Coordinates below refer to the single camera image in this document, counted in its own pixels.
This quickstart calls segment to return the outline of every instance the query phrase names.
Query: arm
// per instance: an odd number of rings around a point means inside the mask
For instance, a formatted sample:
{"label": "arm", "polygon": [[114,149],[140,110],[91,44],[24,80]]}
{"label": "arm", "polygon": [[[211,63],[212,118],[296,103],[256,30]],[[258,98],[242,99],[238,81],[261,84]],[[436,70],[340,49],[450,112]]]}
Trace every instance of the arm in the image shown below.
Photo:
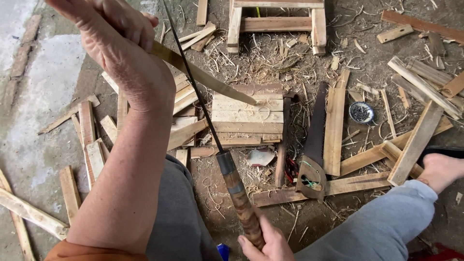
{"label": "arm", "polygon": [[92,1],[94,6],[84,0],[47,2],[78,26],[89,55],[131,105],[111,157],[66,240],[144,253],[156,216],[175,96],[168,67],[146,52],[158,20],[144,17],[123,0]]}

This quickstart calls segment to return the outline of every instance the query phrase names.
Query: right hand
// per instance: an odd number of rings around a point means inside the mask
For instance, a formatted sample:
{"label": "right hand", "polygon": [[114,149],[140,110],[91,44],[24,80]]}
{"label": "right hand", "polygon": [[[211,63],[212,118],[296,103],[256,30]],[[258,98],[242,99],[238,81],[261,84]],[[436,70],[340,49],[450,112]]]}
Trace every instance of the right hand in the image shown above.
{"label": "right hand", "polygon": [[135,111],[174,106],[175,83],[166,64],[149,54],[158,18],[125,0],[46,0],[81,32],[82,45],[124,91]]}
{"label": "right hand", "polygon": [[260,209],[256,207],[254,209],[266,244],[261,252],[246,237],[241,235],[238,237],[238,242],[242,247],[243,254],[250,261],[295,261],[293,252],[282,231],[272,226]]}

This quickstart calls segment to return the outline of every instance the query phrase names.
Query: bare foot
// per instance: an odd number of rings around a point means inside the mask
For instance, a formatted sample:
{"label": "bare foot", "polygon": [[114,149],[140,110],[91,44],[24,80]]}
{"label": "bare foot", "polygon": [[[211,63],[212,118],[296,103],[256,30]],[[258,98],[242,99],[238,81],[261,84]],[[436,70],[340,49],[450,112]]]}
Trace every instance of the bare foot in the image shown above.
{"label": "bare foot", "polygon": [[424,157],[424,172],[417,178],[437,194],[464,177],[464,159],[431,153]]}

